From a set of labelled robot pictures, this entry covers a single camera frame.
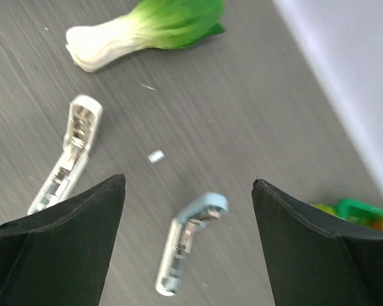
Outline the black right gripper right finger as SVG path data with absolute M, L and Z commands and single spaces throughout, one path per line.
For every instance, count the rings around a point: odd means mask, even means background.
M 383 232 L 356 225 L 269 182 L 252 201 L 276 305 L 383 305 Z

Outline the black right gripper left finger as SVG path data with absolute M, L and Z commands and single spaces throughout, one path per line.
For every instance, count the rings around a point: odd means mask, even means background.
M 113 175 L 57 205 L 0 225 L 0 305 L 98 305 L 125 199 Z

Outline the white stapler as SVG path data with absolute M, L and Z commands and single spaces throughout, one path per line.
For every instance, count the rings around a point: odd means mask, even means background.
M 80 94 L 70 103 L 63 152 L 48 175 L 27 215 L 66 200 L 89 160 L 100 127 L 103 107 L 94 98 Z

